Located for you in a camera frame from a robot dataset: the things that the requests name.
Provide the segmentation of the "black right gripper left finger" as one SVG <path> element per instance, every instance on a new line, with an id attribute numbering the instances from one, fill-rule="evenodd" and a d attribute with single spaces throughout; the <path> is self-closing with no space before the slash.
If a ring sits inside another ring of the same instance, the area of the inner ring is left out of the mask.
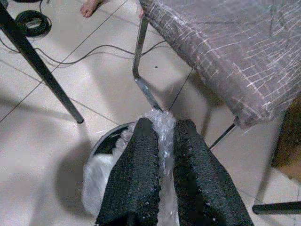
<path id="1" fill-rule="evenodd" d="M 110 172 L 95 226 L 156 226 L 159 192 L 158 135 L 140 118 Z"/>

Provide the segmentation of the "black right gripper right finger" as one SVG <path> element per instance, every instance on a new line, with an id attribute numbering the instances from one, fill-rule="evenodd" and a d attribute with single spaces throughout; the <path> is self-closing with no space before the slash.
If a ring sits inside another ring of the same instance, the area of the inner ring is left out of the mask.
<path id="1" fill-rule="evenodd" d="M 229 173 L 192 120 L 175 124 L 173 176 L 180 226 L 253 226 Z"/>

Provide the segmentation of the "clear bubble wrap piece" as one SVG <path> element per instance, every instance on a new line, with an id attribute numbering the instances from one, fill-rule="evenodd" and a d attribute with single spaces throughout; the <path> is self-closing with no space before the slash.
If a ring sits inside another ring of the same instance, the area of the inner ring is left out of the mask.
<path id="1" fill-rule="evenodd" d="M 152 122 L 158 135 L 160 200 L 157 226 L 180 226 L 173 176 L 175 118 L 169 112 L 154 109 L 144 117 Z"/>

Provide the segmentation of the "black table leg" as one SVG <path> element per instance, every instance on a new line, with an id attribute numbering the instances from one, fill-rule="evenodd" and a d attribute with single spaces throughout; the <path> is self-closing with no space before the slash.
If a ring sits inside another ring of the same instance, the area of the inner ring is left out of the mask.
<path id="1" fill-rule="evenodd" d="M 32 47 L 31 43 L 22 34 L 18 28 L 17 23 L 7 12 L 6 8 L 0 3 L 0 29 L 4 32 L 5 36 L 12 42 L 19 53 L 31 65 L 34 71 L 45 82 L 48 88 L 72 115 L 75 121 L 79 124 L 84 122 L 84 118 L 73 105 L 69 97 L 61 88 L 57 80 L 54 78 L 50 70 L 46 67 L 40 56 Z"/>
<path id="2" fill-rule="evenodd" d="M 254 205 L 252 211 L 257 215 L 301 214 L 301 201 Z"/>

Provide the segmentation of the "large printed cardboard box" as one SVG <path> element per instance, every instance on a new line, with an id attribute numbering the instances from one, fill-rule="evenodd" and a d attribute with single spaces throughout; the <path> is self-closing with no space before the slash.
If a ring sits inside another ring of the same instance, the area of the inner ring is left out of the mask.
<path id="1" fill-rule="evenodd" d="M 301 96 L 286 111 L 272 167 L 301 183 Z"/>

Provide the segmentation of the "grey checked fabric chair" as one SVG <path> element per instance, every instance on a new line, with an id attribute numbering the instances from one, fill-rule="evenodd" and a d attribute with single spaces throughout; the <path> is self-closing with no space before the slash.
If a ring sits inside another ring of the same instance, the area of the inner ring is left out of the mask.
<path id="1" fill-rule="evenodd" d="M 142 10 L 133 76 L 154 109 L 160 109 L 139 63 L 148 25 L 201 77 L 234 115 L 212 144 L 244 197 L 263 203 L 301 185 L 271 181 L 260 163 L 270 160 L 260 141 L 266 126 L 301 94 L 301 0 L 137 0 Z"/>

